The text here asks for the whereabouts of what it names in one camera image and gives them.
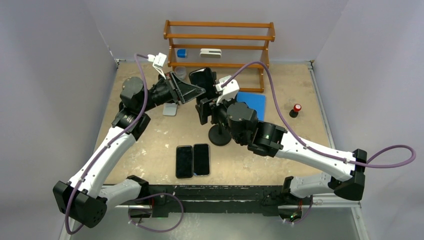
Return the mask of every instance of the wooden shelf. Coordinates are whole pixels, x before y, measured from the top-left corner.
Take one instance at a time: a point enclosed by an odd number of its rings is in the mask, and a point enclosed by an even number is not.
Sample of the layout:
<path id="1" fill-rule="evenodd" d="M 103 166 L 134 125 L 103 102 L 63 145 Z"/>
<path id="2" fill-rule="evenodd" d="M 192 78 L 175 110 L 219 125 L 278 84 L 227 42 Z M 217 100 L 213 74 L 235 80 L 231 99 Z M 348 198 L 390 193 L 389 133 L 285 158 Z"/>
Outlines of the wooden shelf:
<path id="1" fill-rule="evenodd" d="M 263 28 L 268 29 L 266 35 L 235 35 L 235 34 L 188 34 L 172 33 L 174 27 L 227 27 L 227 28 Z M 274 23 L 248 23 L 248 22 L 206 22 L 206 21 L 169 21 L 166 20 L 163 29 L 163 38 L 169 41 L 168 66 L 175 67 L 211 67 L 211 68 L 241 68 L 245 63 L 219 63 L 219 62 L 178 62 L 175 49 L 227 49 L 227 50 L 259 50 L 262 51 L 260 60 L 267 67 L 270 66 L 268 46 L 276 39 Z M 214 44 L 174 44 L 173 39 L 217 39 L 217 40 L 253 40 L 264 41 L 262 46 L 253 45 L 214 45 Z M 240 88 L 242 92 L 264 92 L 264 68 L 259 64 L 248 66 L 257 69 L 259 75 L 259 88 Z"/>

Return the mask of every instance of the black smartphone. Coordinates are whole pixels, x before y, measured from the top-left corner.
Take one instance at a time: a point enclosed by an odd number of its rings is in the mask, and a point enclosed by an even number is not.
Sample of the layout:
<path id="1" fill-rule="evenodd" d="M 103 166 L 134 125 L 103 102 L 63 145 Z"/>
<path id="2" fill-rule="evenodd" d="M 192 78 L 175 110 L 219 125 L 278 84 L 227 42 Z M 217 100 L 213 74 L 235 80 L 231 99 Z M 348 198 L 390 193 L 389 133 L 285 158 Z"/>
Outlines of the black smartphone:
<path id="1" fill-rule="evenodd" d="M 193 147 L 193 173 L 207 176 L 210 173 L 210 151 L 208 144 L 195 144 Z"/>
<path id="2" fill-rule="evenodd" d="M 175 176 L 177 179 L 193 177 L 193 147 L 176 147 Z"/>

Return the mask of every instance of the blue mat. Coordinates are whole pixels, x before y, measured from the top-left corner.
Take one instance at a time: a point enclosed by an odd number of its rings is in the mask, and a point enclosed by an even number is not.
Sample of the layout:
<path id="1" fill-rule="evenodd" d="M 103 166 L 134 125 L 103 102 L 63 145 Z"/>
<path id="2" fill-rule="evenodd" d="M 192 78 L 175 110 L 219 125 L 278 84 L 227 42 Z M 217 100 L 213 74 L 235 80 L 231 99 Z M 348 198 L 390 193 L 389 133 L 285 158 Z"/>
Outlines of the blue mat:
<path id="1" fill-rule="evenodd" d="M 267 97 L 250 92 L 238 92 L 237 102 L 245 102 L 251 109 L 256 110 L 257 119 L 263 121 L 265 117 L 265 102 Z"/>

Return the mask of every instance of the white wall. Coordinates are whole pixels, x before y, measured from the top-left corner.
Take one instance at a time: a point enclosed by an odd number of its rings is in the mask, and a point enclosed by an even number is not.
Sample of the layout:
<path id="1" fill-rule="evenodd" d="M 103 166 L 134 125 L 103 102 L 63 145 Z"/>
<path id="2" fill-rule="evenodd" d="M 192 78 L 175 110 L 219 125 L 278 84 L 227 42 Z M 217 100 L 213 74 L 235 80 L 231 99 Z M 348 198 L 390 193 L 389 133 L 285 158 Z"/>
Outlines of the white wall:
<path id="1" fill-rule="evenodd" d="M 318 56 L 348 0 L 86 0 L 115 58 L 133 52 L 168 54 L 165 20 L 274 22 L 269 57 L 308 61 Z"/>
<path id="2" fill-rule="evenodd" d="M 423 23 L 422 0 L 350 0 L 314 65 L 337 148 L 417 151 L 411 165 L 365 171 L 362 206 L 373 240 L 424 235 Z M 409 156 L 395 150 L 374 164 Z"/>
<path id="3" fill-rule="evenodd" d="M 58 239 L 53 186 L 94 150 L 114 60 L 83 0 L 0 2 L 0 239 Z"/>

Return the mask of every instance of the tabletop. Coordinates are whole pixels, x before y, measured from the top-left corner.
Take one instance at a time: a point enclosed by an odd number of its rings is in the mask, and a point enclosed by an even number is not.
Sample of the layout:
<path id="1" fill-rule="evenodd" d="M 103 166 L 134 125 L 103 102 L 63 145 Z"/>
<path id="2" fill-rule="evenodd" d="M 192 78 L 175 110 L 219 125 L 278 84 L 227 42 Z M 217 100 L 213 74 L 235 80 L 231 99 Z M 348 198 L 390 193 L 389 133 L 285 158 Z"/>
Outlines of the tabletop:
<path id="1" fill-rule="evenodd" d="M 157 71 L 151 64 L 143 63 L 142 68 L 150 88 L 158 80 Z M 322 113 L 312 78 L 305 64 L 271 64 L 279 108 L 288 124 L 302 138 L 329 146 Z M 195 68 L 187 68 L 187 75 Z M 217 78 L 232 75 L 233 68 L 212 68 Z M 96 147 L 105 138 L 111 122 L 118 112 L 122 83 L 130 77 L 140 77 L 134 62 L 120 63 L 115 82 L 106 107 L 98 134 Z M 241 88 L 258 87 L 256 69 L 246 69 L 235 78 Z M 266 105 L 265 122 L 284 127 L 274 105 L 268 77 L 264 76 Z M 231 141 L 225 146 L 215 146 L 208 139 L 210 123 L 201 125 L 195 109 L 196 101 L 179 105 L 175 116 L 164 116 L 163 106 L 147 112 L 151 121 L 140 139 L 122 156 L 107 177 L 105 184 L 117 184 L 127 176 L 136 175 L 150 184 L 166 185 L 282 185 L 288 176 L 308 176 L 320 171 L 293 160 L 263 157 L 253 154 L 247 146 Z M 302 110 L 296 118 L 289 112 L 295 104 Z M 178 179 L 176 172 L 177 146 L 209 144 L 210 174 Z"/>

